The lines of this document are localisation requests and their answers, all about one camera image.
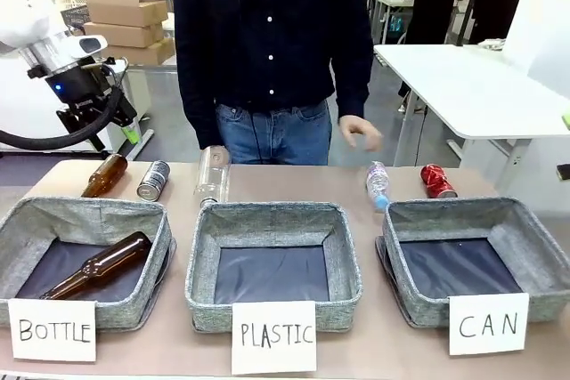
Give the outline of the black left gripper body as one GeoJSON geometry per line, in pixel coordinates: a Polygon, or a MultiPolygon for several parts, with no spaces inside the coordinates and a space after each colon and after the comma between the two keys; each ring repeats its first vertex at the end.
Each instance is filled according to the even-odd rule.
{"type": "Polygon", "coordinates": [[[130,126],[136,117],[136,111],[122,88],[126,67],[124,59],[108,57],[96,61],[88,57],[59,73],[48,74],[45,66],[36,65],[28,70],[28,76],[43,78],[67,106],[57,112],[67,131],[76,132],[93,123],[106,109],[114,93],[119,94],[119,101],[110,122],[124,128],[130,126]]]}

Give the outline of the person's left hand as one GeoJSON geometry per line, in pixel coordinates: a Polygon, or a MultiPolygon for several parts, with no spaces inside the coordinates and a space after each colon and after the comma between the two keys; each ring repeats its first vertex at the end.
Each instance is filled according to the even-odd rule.
{"type": "Polygon", "coordinates": [[[381,132],[368,120],[354,116],[344,115],[338,120],[339,130],[344,139],[352,148],[356,147],[356,135],[360,135],[364,139],[364,148],[366,151],[379,151],[382,145],[381,132]]]}

